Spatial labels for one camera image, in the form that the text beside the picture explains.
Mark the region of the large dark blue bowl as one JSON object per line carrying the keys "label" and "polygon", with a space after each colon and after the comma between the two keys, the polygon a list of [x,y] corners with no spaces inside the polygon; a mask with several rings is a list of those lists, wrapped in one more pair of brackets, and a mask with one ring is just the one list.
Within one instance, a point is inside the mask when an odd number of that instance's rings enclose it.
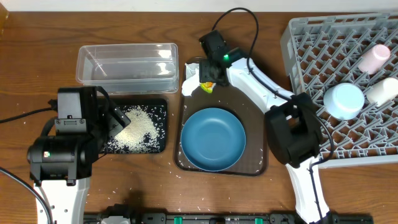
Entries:
{"label": "large dark blue bowl", "polygon": [[219,172],[240,160],[246,147],[246,132],[231,112],[205,108],[187,119],[180,143],[185,157],[195,167]]}

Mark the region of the white tissue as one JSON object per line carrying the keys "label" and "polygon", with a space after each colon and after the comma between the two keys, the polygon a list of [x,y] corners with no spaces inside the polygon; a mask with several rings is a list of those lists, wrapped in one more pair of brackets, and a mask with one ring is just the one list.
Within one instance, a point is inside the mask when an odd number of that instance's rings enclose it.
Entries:
{"label": "white tissue", "polygon": [[182,95],[191,96],[200,86],[199,63],[185,64],[185,81],[182,83]]}

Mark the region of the light blue small bowl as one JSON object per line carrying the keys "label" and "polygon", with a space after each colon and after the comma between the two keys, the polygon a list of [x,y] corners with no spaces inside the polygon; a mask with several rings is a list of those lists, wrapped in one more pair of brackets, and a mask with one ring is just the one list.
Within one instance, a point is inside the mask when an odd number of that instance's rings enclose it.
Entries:
{"label": "light blue small bowl", "polygon": [[362,110],[364,102],[363,92],[351,83],[333,86],[325,92],[323,97],[326,111],[340,120],[355,118]]}

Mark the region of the pink small cup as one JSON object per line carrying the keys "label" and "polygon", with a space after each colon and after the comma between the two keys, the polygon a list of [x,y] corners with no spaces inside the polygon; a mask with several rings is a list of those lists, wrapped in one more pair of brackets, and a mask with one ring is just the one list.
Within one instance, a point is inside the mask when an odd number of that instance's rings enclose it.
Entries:
{"label": "pink small cup", "polygon": [[362,56],[358,68],[363,73],[373,75],[381,69],[390,56],[391,51],[388,47],[377,44]]}

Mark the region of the clear plastic bin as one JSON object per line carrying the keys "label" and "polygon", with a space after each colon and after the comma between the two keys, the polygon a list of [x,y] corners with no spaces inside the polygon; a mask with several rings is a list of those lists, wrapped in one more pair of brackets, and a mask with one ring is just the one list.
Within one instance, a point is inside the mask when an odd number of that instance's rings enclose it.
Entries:
{"label": "clear plastic bin", "polygon": [[84,45],[76,81],[101,86],[109,94],[163,94],[178,90],[175,43]]}

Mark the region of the green yellow snack wrapper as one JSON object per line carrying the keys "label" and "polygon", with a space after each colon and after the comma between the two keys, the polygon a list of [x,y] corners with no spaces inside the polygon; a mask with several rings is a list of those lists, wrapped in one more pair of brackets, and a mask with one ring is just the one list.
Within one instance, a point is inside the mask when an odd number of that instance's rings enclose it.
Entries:
{"label": "green yellow snack wrapper", "polygon": [[200,83],[201,89],[207,93],[213,93],[213,89],[215,86],[216,86],[216,83],[213,83],[213,82]]}

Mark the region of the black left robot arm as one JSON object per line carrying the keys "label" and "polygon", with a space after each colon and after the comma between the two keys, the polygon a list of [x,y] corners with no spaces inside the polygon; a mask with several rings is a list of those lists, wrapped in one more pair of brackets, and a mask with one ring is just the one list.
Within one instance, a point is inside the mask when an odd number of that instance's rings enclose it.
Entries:
{"label": "black left robot arm", "polygon": [[27,152],[38,223],[83,223],[92,166],[130,124],[104,88],[60,88],[58,115]]}

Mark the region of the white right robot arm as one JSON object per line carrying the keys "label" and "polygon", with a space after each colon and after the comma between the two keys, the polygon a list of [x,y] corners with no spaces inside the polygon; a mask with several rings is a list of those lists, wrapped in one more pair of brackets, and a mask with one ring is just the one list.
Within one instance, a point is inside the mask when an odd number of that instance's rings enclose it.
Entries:
{"label": "white right robot arm", "polygon": [[312,99],[283,89],[260,70],[251,56],[232,49],[213,30],[200,37],[206,59],[200,62],[200,81],[232,85],[263,113],[267,142],[286,166],[295,193],[296,212],[305,223],[332,223],[323,196],[318,166],[323,127]]}

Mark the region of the white paper cup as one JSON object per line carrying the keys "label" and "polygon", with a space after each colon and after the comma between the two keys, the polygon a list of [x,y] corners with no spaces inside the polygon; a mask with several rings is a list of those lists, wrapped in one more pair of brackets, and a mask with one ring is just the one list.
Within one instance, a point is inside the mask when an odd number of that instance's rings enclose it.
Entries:
{"label": "white paper cup", "polygon": [[397,96],[397,83],[397,78],[385,78],[371,87],[371,89],[366,93],[366,98],[370,103],[375,103],[376,106],[381,106],[385,102],[392,100]]}

